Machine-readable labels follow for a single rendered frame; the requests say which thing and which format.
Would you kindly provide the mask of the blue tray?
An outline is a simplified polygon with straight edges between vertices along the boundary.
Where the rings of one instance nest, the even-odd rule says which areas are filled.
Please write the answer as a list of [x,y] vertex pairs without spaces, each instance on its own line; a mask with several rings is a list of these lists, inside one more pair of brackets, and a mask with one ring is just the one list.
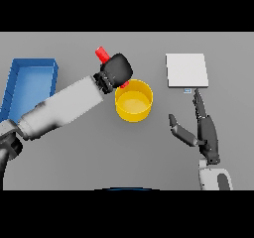
[[55,59],[12,59],[0,107],[0,122],[15,123],[41,101],[53,96],[58,80]]

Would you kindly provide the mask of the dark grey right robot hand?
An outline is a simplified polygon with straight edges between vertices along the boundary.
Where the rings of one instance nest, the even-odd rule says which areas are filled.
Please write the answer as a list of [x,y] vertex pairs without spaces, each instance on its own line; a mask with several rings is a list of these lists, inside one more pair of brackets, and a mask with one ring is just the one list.
[[169,115],[172,134],[190,147],[198,147],[199,152],[206,158],[209,165],[220,163],[218,154],[218,138],[215,125],[206,113],[199,90],[194,91],[192,103],[197,121],[197,135],[180,125],[173,114]]

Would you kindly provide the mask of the yellow bowl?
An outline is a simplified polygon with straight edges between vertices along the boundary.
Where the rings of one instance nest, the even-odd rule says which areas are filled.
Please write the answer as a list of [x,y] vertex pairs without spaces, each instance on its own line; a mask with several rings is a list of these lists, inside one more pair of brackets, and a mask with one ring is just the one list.
[[140,79],[130,79],[125,86],[115,90],[115,110],[121,119],[129,123],[146,119],[152,105],[153,91]]

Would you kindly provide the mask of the pale square measuring scale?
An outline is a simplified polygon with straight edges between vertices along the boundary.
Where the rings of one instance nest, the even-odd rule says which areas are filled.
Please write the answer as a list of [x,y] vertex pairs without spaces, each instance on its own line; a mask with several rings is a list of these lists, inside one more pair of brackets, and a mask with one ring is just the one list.
[[168,88],[208,88],[204,54],[166,54]]

